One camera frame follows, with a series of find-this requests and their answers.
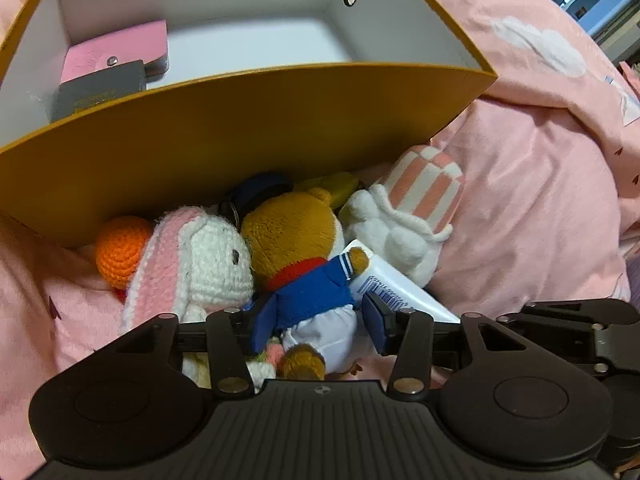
orange crocheted toy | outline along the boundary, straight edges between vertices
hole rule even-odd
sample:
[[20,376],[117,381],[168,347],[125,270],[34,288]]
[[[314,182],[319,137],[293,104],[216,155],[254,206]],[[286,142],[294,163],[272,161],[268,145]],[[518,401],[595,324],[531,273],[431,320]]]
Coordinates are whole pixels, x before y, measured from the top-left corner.
[[133,277],[153,226],[137,216],[121,216],[107,222],[95,241],[95,263],[104,281],[125,290]]

teddy bear ear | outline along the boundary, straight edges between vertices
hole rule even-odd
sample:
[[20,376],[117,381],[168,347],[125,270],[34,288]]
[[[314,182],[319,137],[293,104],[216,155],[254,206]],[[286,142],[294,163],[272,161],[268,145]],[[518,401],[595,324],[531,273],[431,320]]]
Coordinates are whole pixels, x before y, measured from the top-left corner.
[[329,205],[331,203],[331,193],[321,187],[312,187],[306,190],[311,196],[315,196],[320,202]]

box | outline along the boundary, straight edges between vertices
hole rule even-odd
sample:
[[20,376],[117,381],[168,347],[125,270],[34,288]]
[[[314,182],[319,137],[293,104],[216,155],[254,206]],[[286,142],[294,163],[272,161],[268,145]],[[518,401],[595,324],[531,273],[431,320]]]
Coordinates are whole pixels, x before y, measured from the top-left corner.
[[[160,19],[167,73],[49,124],[69,46]],[[0,76],[0,208],[66,246],[258,171],[392,161],[497,77],[434,0],[27,0]]]

ribbed black surface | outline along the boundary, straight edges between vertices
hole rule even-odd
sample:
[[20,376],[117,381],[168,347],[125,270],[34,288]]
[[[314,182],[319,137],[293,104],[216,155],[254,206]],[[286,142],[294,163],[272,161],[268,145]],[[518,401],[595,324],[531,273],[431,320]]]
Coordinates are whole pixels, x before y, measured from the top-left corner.
[[609,476],[592,463],[542,473],[482,462],[450,442],[425,406],[391,400],[377,382],[301,386],[271,381],[251,400],[220,405],[198,436],[156,462],[113,472],[52,462],[32,478],[604,480]]

pink bedding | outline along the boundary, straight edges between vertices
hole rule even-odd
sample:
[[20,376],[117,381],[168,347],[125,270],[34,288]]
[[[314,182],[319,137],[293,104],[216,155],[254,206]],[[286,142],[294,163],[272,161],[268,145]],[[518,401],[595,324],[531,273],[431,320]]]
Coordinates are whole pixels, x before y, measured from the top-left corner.
[[[0,36],[22,1],[0,0]],[[500,77],[433,139],[466,187],[432,291],[489,316],[528,299],[628,298],[618,245],[640,216],[632,91],[549,0],[438,1]],[[0,477],[17,480],[42,460],[31,395],[115,337],[121,306],[90,259],[7,219],[0,240]],[[390,369],[367,364],[360,377]]]

